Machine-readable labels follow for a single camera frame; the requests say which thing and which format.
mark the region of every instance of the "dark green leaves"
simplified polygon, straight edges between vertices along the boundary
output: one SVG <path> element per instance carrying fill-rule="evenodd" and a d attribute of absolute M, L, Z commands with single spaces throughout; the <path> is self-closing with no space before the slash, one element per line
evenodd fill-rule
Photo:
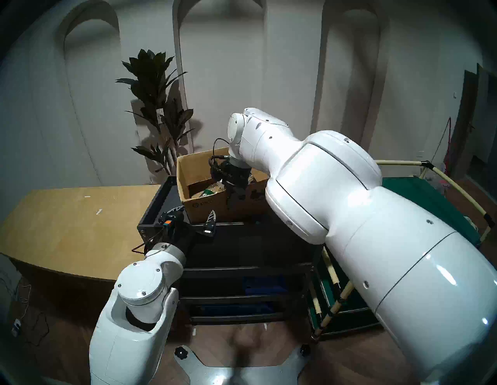
<path fill-rule="evenodd" d="M 133 85 L 137 82 L 138 82 L 138 80 L 128 79 L 127 77 L 122 77 L 121 79 L 116 79 L 116 83 L 124 83 L 124 84 L 129 84 L 129 85 Z"/>
<path fill-rule="evenodd" d="M 170 100 L 167 99 L 167 88 L 186 73 L 182 72 L 173 76 L 176 73 L 176 70 L 173 70 L 166 76 L 166 71 L 173 59 L 174 56 L 167 58 L 165 52 L 158 52 L 155 54 L 151 50 L 145 51 L 142 49 L 139 51 L 137 57 L 129 58 L 129 63 L 122 62 L 123 66 L 136 76 L 137 79 L 123 77 L 117 79 L 116 83 L 130 85 L 133 95 L 145 105 L 140 108 L 141 115 L 133 111 L 128 112 L 148 120 L 157 128 L 159 134 L 161 133 L 161 127 L 157 121 L 156 110 L 159 108 L 164 110 L 164 115 L 160 123 L 164 123 L 167 126 L 174 146 L 176 147 L 178 141 L 188 132 L 192 131 L 184 130 L 185 123 L 193 116 L 193 110 L 188 109 L 185 111 L 180 107 L 175 98 L 170 98 Z M 137 146 L 132 148 L 132 150 L 161 164 L 163 169 L 167 170 L 169 162 L 167 156 L 169 141 L 162 150 L 159 145 L 156 145 L 155 147 L 151 146 L 150 149 L 144 146 Z"/>
<path fill-rule="evenodd" d="M 131 149 L 134 152 L 159 163 L 164 170 L 167 170 L 167 152 L 169 151 L 169 140 L 166 142 L 166 145 L 162 150 L 159 145 L 156 145 L 155 147 L 153 145 L 150 145 L 150 150 L 145 146 L 131 147 Z"/>

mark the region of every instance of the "black knob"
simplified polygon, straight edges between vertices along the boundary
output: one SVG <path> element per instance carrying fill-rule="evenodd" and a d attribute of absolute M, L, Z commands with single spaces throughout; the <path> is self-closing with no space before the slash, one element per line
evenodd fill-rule
<path fill-rule="evenodd" d="M 185 348 L 183 348 L 182 346 L 178 346 L 175 350 L 174 350 L 174 355 L 176 357 L 178 357 L 180 360 L 183 360 L 185 359 L 187 356 L 188 356 L 188 352 L 186 351 Z"/>
<path fill-rule="evenodd" d="M 308 344 L 302 345 L 300 348 L 300 354 L 302 354 L 302 357 L 307 357 L 311 353 L 311 347 Z"/>

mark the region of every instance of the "green table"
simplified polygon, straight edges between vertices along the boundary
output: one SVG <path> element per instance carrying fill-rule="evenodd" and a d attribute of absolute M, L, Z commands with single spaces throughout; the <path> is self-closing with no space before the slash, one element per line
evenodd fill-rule
<path fill-rule="evenodd" d="M 480 246 L 480 235 L 468 220 L 438 191 L 424 180 L 416 177 L 383 178 L 383 187 L 409 199 L 443 220 L 471 242 Z"/>

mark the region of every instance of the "potted plant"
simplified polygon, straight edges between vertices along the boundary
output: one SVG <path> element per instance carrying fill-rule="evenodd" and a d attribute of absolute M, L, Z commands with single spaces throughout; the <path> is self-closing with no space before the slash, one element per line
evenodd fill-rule
<path fill-rule="evenodd" d="M 176 70 L 166 76 L 166 71 L 174 56 L 166 58 L 165 52 L 155 54 L 151 50 L 140 50 L 138 57 L 129 58 L 129 63 L 122 62 L 124 67 L 137 79 L 120 78 L 116 83 L 124 83 L 130 86 L 130 90 L 144 104 L 140 108 L 141 115 L 133 111 L 127 111 L 149 121 L 164 138 L 163 148 L 157 143 L 151 145 L 150 149 L 145 146 L 136 146 L 133 151 L 153 160 L 161 165 L 155 172 L 165 170 L 169 175 L 174 174 L 176 169 L 177 148 L 179 141 L 191 130 L 185 131 L 185 123 L 192 117 L 193 110 L 184 110 L 176 98 L 168 98 L 167 89 L 180 76 L 186 72 L 173 77 Z"/>

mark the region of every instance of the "bamboo pole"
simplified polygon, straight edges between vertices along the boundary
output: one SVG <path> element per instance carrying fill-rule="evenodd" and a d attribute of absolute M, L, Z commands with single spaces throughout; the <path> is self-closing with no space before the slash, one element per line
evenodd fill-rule
<path fill-rule="evenodd" d="M 379 166 L 422 166 L 420 160 L 376 160 Z"/>
<path fill-rule="evenodd" d="M 426 165 L 428 164 L 430 169 L 436 173 L 438 176 L 440 176 L 442 179 L 445 181 L 449 182 L 452 187 L 454 187 L 457 191 L 459 191 L 463 197 L 465 197 L 475 208 L 483 215 L 487 223 L 489 224 L 485 231 L 483 232 L 482 236 L 480 237 L 480 241 L 483 242 L 485 238 L 487 238 L 487 235 L 489 234 L 490 230 L 494 226 L 494 222 L 491 219 L 491 217 L 487 214 L 485 209 L 480 206 L 480 204 L 473 199 L 471 195 L 469 195 L 461 186 L 459 186 L 454 180 L 452 180 L 449 176 L 444 174 L 440 169 L 436 168 L 433 166 L 430 162 L 421 162 L 420 160 L 377 160 L 376 161 L 377 165 L 391 165 L 391 166 L 425 166 L 421 175 L 419 176 L 420 179 L 424 179 L 424 176 L 426 174 L 426 170 L 428 167 Z"/>
<path fill-rule="evenodd" d="M 348 296 L 350 295 L 350 293 L 352 293 L 353 290 L 354 290 L 354 284 L 351 281 L 348 281 L 347 285 L 345 285 L 345 288 L 343 289 L 343 291 L 340 294 L 341 300 L 335 301 L 334 305 L 330 308 L 328 314 L 326 314 L 323 321 L 321 321 L 321 324 L 319 325 L 319 327 L 316 330 L 314 330 L 314 334 L 312 335 L 313 340 L 315 340 L 315 341 L 319 340 L 321 333 L 328 326 L 333 315 L 338 313 L 338 311 L 340 310 L 341 303 L 348 298 Z"/>
<path fill-rule="evenodd" d="M 321 314 L 321 306 L 319 305 L 316 290 L 314 289 L 312 281 L 309 281 L 309 291 L 311 292 L 312 302 L 314 304 L 314 310 L 316 311 L 316 314 Z"/>
<path fill-rule="evenodd" d="M 331 281 L 334 285 L 338 285 L 338 288 L 340 288 L 340 280 L 338 279 L 338 275 L 336 275 L 336 271 L 331 264 L 330 256 L 328 255 L 328 252 L 326 251 L 326 248 L 324 246 L 321 252 L 321 256 L 323 257 L 323 261 L 326 265 L 326 268 L 328 269 L 328 274 L 330 275 Z"/>

